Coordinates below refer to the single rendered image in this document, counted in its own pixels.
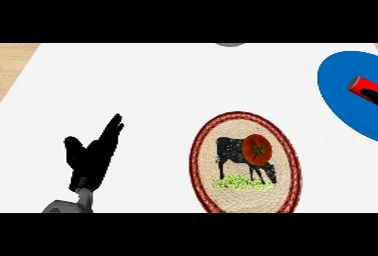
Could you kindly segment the oval woven cow plate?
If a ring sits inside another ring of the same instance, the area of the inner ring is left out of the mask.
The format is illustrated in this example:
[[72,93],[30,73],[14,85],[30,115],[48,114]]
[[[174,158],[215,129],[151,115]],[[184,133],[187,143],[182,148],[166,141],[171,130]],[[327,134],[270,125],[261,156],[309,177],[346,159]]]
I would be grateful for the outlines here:
[[[241,141],[261,135],[271,158],[259,166],[246,162]],[[190,149],[191,187],[209,213],[290,213],[301,193],[301,168],[289,140],[261,116],[227,112],[200,128]]]

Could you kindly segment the red tomato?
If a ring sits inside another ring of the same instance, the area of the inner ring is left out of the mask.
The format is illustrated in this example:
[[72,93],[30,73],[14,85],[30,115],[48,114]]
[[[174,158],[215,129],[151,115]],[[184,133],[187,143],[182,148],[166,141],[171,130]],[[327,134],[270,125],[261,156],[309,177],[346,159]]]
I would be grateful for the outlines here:
[[262,165],[271,158],[271,145],[258,134],[249,135],[241,141],[241,155],[247,163]]

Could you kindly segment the red can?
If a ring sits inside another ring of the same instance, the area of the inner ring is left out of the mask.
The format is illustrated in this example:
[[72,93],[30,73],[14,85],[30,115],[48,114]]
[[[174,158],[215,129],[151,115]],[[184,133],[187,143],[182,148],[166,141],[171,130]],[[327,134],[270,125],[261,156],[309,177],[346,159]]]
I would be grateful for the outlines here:
[[378,84],[364,79],[361,76],[355,76],[348,85],[346,90],[378,105]]

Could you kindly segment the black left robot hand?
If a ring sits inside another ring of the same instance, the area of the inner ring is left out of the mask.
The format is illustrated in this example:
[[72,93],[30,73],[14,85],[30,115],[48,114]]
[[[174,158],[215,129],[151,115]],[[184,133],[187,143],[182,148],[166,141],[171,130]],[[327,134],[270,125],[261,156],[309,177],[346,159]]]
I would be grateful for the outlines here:
[[94,191],[101,184],[117,145],[117,136],[123,127],[120,121],[120,115],[114,114],[100,137],[86,147],[72,136],[63,140],[66,163],[72,169],[69,182],[69,190],[72,192],[78,189]]

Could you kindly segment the blue oval placemat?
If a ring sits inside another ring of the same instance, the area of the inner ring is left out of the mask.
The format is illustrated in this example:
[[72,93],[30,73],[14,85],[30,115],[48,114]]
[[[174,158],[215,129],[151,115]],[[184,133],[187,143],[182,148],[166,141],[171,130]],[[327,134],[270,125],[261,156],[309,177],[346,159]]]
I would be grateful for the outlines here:
[[373,83],[378,92],[378,55],[358,51],[332,54],[317,69],[323,100],[342,122],[378,141],[378,105],[358,95],[357,80]]

